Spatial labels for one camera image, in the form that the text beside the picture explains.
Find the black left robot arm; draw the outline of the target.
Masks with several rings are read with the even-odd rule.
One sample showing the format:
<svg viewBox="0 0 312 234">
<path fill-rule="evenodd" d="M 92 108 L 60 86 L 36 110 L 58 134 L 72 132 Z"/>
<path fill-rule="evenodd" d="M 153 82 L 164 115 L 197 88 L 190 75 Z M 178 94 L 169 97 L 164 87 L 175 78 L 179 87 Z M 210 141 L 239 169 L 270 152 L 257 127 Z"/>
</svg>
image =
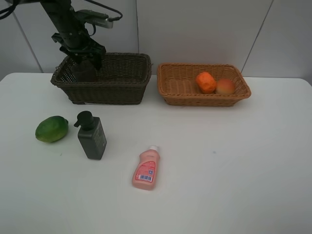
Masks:
<svg viewBox="0 0 312 234">
<path fill-rule="evenodd" d="M 107 14 L 91 10 L 75 11 L 70 0 L 39 0 L 44 11 L 55 26 L 57 33 L 52 40 L 60 44 L 60 51 L 75 63 L 89 60 L 96 69 L 101 67 L 106 53 L 103 45 L 91 38 L 85 24 L 96 27 L 111 28 L 113 22 Z"/>
</svg>

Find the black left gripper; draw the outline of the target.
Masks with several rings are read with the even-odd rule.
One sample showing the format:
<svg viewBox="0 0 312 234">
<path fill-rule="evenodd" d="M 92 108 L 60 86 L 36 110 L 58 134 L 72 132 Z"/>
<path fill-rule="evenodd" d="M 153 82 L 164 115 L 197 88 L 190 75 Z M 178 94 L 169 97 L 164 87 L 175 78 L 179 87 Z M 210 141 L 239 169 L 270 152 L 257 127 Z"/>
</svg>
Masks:
<svg viewBox="0 0 312 234">
<path fill-rule="evenodd" d="M 104 46 L 93 40 L 88 33 L 78 31 L 59 32 L 52 35 L 52 40 L 61 45 L 60 51 L 70 56 L 70 58 L 77 64 L 82 62 L 82 56 L 90 56 L 91 63 L 96 70 L 102 66 L 102 55 L 106 53 Z"/>
</svg>

